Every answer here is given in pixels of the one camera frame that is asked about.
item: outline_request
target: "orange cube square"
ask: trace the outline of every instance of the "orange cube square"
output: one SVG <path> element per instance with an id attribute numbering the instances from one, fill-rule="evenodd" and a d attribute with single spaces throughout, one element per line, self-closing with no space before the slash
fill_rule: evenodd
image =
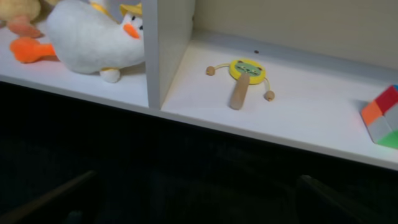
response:
<path id="1" fill-rule="evenodd" d="M 368 104 L 365 108 L 363 108 L 361 114 L 362 114 L 362 119 L 364 120 L 367 126 L 371 125 L 373 121 L 377 120 L 380 116 L 382 116 L 380 107 L 375 100 L 372 101 L 372 103 Z"/>

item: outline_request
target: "duck's orange beak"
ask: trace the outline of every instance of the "duck's orange beak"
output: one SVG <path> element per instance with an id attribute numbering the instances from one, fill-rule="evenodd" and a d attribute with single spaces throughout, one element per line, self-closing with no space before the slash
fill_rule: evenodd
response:
<path id="1" fill-rule="evenodd" d="M 135 39 L 139 39 L 139 33 L 137 32 L 136 28 L 134 28 L 131 24 L 125 24 L 123 26 L 124 31 L 126 31 L 131 37 Z"/>

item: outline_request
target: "dark floor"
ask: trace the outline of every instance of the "dark floor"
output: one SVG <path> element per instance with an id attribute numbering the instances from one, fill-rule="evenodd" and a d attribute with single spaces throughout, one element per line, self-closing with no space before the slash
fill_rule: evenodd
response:
<path id="1" fill-rule="evenodd" d="M 98 223 L 298 223 L 302 174 L 398 221 L 377 167 L 0 83 L 0 214 L 88 170 Z"/>

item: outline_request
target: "red cube square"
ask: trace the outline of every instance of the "red cube square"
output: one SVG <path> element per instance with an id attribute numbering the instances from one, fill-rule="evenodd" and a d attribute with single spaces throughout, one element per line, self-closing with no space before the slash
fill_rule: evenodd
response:
<path id="1" fill-rule="evenodd" d="M 398 90 L 394 85 L 391 85 L 386 89 L 380 96 L 376 98 L 376 103 L 383 115 L 392 108 L 396 103 L 398 103 Z"/>

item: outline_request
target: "pink plush foot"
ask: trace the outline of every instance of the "pink plush foot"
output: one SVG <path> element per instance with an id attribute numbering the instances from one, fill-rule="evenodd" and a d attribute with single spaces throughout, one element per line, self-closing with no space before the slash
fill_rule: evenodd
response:
<path id="1" fill-rule="evenodd" d="M 17 16 L 11 21 L 7 22 L 8 29 L 11 32 L 20 35 L 21 37 L 40 37 L 42 33 L 30 24 L 30 20 L 27 16 Z"/>

